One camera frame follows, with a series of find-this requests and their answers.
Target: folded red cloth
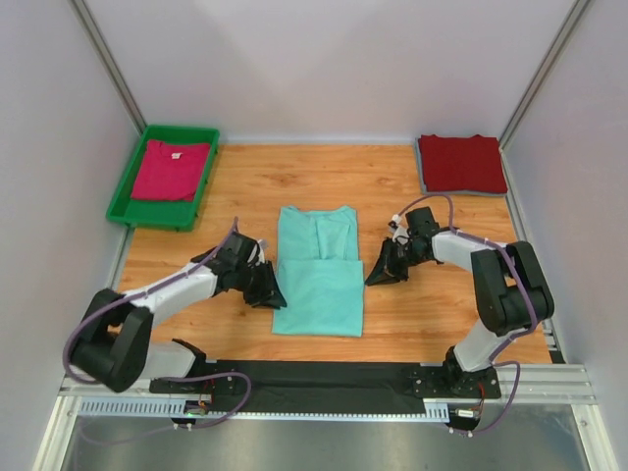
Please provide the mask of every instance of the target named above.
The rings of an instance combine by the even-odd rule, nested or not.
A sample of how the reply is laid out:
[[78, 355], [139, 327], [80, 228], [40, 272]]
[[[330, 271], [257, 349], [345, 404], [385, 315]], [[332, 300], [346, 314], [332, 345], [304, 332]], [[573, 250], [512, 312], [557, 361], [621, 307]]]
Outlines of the folded red cloth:
[[209, 144], [174, 145], [149, 140], [131, 198], [192, 201], [210, 148]]
[[422, 135], [419, 150], [428, 191], [508, 192], [495, 137]]

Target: metal bracket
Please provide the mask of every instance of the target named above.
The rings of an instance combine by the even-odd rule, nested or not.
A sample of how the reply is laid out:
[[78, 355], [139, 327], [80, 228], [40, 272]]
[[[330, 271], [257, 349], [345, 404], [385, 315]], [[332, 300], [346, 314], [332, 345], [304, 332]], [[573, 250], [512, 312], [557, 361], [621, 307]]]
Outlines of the metal bracket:
[[463, 373], [452, 385], [445, 366], [419, 365], [412, 372], [412, 380], [414, 394], [417, 397], [480, 399], [482, 392], [479, 385], [482, 385], [484, 389], [485, 399], [501, 397], [495, 368], [475, 373]]

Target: teal t-shirt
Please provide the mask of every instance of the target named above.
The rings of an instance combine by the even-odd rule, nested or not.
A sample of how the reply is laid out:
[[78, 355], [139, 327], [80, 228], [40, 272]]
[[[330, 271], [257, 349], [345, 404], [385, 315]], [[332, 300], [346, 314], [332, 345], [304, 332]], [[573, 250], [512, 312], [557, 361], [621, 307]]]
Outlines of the teal t-shirt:
[[275, 311], [274, 334], [361, 337], [363, 277], [353, 208], [282, 208], [277, 281], [288, 307]]

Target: metal floor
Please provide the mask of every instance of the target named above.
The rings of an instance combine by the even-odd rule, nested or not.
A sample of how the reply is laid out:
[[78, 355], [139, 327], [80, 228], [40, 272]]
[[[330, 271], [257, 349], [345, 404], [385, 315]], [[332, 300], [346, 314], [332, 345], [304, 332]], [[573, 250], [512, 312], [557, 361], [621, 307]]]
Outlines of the metal floor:
[[[501, 406], [487, 404], [484, 424]], [[87, 418], [84, 432], [119, 440], [166, 419]], [[439, 424], [231, 420], [128, 445], [94, 446], [74, 434], [64, 471], [579, 471], [589, 470], [567, 405], [516, 405], [497, 429], [467, 439]]]

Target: pink t-shirt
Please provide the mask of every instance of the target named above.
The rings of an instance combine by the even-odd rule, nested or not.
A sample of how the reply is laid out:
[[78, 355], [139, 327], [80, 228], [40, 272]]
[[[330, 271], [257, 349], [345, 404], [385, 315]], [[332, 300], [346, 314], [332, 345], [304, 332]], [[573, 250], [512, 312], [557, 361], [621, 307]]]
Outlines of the pink t-shirt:
[[210, 149], [209, 144], [174, 145], [149, 140], [131, 198], [192, 201]]

